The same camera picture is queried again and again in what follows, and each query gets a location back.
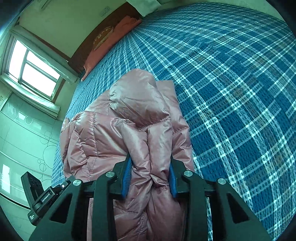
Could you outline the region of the pink quilted down coat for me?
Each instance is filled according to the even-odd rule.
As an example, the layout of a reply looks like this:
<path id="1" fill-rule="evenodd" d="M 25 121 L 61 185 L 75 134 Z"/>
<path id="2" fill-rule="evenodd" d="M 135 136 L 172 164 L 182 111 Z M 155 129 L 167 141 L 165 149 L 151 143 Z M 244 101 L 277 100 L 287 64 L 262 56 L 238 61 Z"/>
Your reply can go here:
<path id="1" fill-rule="evenodd" d="M 185 208 L 170 193 L 171 159 L 194 169 L 189 126 L 171 80 L 134 69 L 84 111 L 65 119 L 60 134 L 65 177 L 96 180 L 130 155 L 128 195 L 114 201 L 119 240 L 181 240 Z"/>

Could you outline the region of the bright window with frame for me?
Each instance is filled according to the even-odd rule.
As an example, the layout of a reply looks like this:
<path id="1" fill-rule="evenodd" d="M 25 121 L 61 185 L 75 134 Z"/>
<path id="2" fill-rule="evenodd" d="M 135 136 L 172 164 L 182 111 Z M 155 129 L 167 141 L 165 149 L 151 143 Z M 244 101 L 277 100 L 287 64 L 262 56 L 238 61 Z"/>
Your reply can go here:
<path id="1" fill-rule="evenodd" d="M 2 67 L 20 87 L 51 102 L 55 102 L 65 82 L 56 70 L 13 36 L 5 48 Z"/>

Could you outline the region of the embroidered brown cushion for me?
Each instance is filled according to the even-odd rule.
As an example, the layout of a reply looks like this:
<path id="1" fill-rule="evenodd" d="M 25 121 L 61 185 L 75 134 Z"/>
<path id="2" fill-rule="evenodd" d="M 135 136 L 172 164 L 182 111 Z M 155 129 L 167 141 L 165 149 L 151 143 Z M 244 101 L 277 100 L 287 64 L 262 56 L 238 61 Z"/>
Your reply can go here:
<path id="1" fill-rule="evenodd" d="M 104 28 L 94 39 L 92 50 L 95 51 L 113 33 L 114 27 Z"/>

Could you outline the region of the orange red pillow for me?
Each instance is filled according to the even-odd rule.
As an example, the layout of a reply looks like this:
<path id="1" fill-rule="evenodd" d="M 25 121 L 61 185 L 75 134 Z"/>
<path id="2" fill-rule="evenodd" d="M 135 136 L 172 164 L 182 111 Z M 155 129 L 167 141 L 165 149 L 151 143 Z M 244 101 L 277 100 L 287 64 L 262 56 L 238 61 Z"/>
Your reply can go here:
<path id="1" fill-rule="evenodd" d="M 91 50 L 84 64 L 85 74 L 81 78 L 81 81 L 85 80 L 88 74 L 104 58 L 104 56 L 117 42 L 119 42 L 125 35 L 127 35 L 135 27 L 137 27 L 141 22 L 141 19 L 125 16 L 114 27 L 113 33 L 101 44 L 101 46 L 98 47 L 95 51 Z"/>

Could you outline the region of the green patterned wardrobe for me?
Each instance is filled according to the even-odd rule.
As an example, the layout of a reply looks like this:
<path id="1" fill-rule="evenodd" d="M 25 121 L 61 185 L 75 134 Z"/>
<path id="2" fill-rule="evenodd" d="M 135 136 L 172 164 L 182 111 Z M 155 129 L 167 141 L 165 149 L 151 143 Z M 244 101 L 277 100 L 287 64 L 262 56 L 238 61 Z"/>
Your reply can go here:
<path id="1" fill-rule="evenodd" d="M 1 109 L 1 194 L 27 206 L 21 176 L 51 186 L 62 123 L 11 94 Z"/>

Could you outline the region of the brown wooden headboard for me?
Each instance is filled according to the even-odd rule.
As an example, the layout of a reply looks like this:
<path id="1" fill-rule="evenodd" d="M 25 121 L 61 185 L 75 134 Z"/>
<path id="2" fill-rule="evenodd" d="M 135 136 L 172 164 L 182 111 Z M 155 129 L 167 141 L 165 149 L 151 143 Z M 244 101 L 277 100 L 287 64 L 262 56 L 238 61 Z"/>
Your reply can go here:
<path id="1" fill-rule="evenodd" d="M 68 62 L 68 65 L 80 74 L 84 70 L 84 64 L 91 51 L 93 51 L 98 43 L 108 36 L 108 33 L 102 33 L 105 29 L 114 28 L 125 16 L 135 19 L 141 18 L 141 14 L 130 3 L 126 2 L 116 10 L 106 16 L 100 24 L 98 24 L 92 32 L 85 38 L 75 51 Z"/>

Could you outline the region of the pale green curtain right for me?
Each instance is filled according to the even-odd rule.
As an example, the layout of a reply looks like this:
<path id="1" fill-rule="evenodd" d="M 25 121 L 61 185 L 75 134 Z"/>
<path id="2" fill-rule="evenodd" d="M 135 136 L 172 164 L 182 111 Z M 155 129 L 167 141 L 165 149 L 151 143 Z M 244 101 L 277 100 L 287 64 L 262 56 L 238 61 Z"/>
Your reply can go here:
<path id="1" fill-rule="evenodd" d="M 141 16 L 147 16 L 161 7 L 157 0 L 126 0 L 131 4 Z"/>

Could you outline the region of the blue plaid bed sheet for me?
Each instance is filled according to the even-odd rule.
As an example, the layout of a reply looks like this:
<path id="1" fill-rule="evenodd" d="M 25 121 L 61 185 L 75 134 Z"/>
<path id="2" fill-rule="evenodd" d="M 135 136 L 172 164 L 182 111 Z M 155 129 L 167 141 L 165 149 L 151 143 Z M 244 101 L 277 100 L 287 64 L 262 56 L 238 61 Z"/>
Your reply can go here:
<path id="1" fill-rule="evenodd" d="M 288 25 L 219 3 L 153 13 L 78 84 L 66 116 L 134 68 L 173 80 L 195 171 L 227 179 L 277 240 L 295 216 L 295 36 Z"/>

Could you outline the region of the white wall socket plate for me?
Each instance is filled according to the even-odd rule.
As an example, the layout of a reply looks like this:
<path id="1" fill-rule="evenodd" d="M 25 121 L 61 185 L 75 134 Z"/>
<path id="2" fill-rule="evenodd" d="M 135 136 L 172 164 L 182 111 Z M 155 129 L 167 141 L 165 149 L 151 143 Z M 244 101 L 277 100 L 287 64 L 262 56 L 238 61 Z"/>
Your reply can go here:
<path id="1" fill-rule="evenodd" d="M 110 11 L 110 7 L 106 6 L 101 12 L 99 13 L 100 16 L 106 15 Z"/>

